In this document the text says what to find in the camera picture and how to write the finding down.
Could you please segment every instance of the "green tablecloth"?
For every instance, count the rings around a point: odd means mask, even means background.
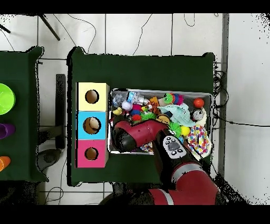
[[[213,94],[213,53],[202,57],[177,55],[122,56],[85,54],[73,48],[69,65],[68,184],[78,182],[159,183],[153,156],[110,154],[105,168],[75,168],[76,82],[105,82],[110,88],[191,91]]]
[[[9,156],[10,165],[0,172],[0,180],[46,181],[36,168],[37,152],[37,87],[36,63],[42,47],[26,52],[0,51],[0,82],[15,93],[16,103],[0,123],[11,123],[16,132],[0,140],[0,156]]]

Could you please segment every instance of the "green bowl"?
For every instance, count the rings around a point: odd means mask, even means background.
[[[9,112],[15,104],[15,94],[10,87],[0,83],[0,115]]]

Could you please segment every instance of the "blue box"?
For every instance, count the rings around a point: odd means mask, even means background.
[[[101,127],[96,134],[88,134],[83,129],[84,121],[89,117],[95,117],[100,121]],[[105,140],[107,139],[107,113],[93,111],[79,111],[78,114],[78,139],[79,140]]]

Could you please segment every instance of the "yellow box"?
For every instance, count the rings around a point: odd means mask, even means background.
[[[106,83],[79,82],[79,110],[107,111],[109,91]]]

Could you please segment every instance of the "circular hole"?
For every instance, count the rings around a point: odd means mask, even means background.
[[[88,160],[96,160],[99,156],[99,152],[96,148],[90,147],[87,150],[85,150],[84,156]]]
[[[93,135],[99,132],[101,123],[96,117],[88,117],[83,123],[83,129],[86,133]]]
[[[85,100],[90,104],[95,104],[99,101],[99,94],[96,90],[88,90],[85,94]]]

